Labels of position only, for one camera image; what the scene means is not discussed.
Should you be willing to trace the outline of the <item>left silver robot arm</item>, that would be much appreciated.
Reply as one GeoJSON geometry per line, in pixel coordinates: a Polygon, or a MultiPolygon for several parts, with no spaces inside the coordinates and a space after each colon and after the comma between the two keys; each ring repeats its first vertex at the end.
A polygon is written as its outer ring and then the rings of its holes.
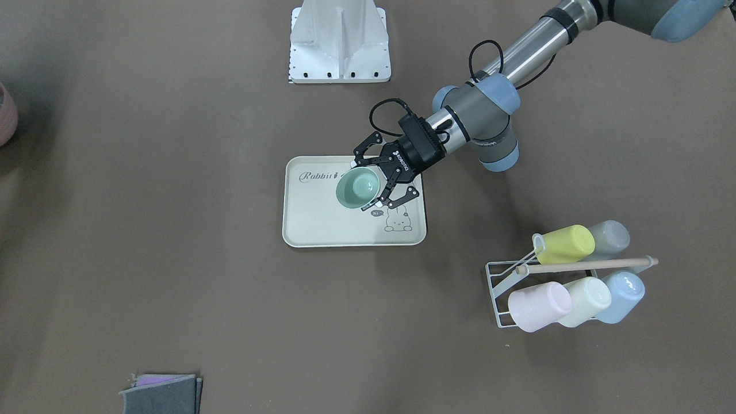
{"type": "Polygon", "coordinates": [[[445,86],[432,101],[433,113],[418,116],[407,103],[398,120],[401,133],[375,128],[353,150],[351,168],[336,187],[347,209],[378,205],[397,209],[420,196],[415,178],[466,143],[490,172],[504,172],[519,158],[512,115],[520,107],[519,91],[539,78],[557,53],[586,30],[610,21],[669,43],[686,40],[703,29],[733,1],[562,1],[551,8],[485,68],[469,68],[462,86],[445,86]]]}

